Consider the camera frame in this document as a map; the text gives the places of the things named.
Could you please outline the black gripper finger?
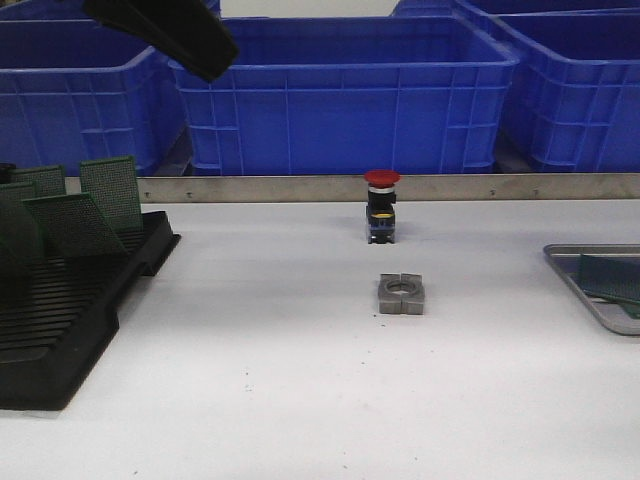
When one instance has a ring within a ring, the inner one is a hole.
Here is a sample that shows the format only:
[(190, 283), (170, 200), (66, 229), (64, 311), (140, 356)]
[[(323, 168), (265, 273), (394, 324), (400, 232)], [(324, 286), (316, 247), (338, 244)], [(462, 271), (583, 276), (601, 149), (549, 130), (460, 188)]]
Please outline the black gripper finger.
[(85, 1), (101, 24), (136, 36), (206, 82), (223, 75), (239, 55), (230, 31), (201, 1)]

